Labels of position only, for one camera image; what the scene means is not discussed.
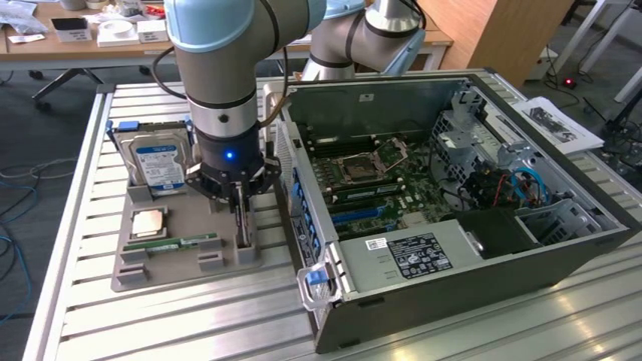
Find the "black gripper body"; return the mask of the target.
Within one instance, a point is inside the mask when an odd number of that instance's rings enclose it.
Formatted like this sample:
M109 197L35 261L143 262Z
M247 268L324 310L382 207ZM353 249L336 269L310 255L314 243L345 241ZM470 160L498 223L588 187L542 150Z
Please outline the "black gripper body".
M229 171L235 182L242 181L246 172L255 173L265 165L258 127L233 137L215 137L197 129L197 140L201 164Z

